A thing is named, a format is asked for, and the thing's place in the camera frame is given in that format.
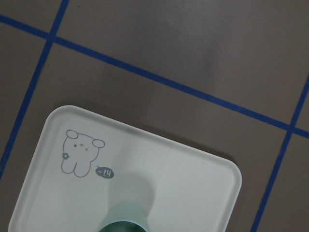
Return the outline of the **pale green cup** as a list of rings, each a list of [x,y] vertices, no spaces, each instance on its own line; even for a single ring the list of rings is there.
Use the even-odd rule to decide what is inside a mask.
[[[136,203],[124,202],[107,213],[99,232],[149,232],[144,210]]]

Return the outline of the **cream rabbit tray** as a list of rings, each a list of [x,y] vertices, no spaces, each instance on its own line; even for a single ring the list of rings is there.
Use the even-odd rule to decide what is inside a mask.
[[[46,119],[11,232],[98,232],[120,203],[151,232],[223,232],[242,185],[233,162],[76,106]]]

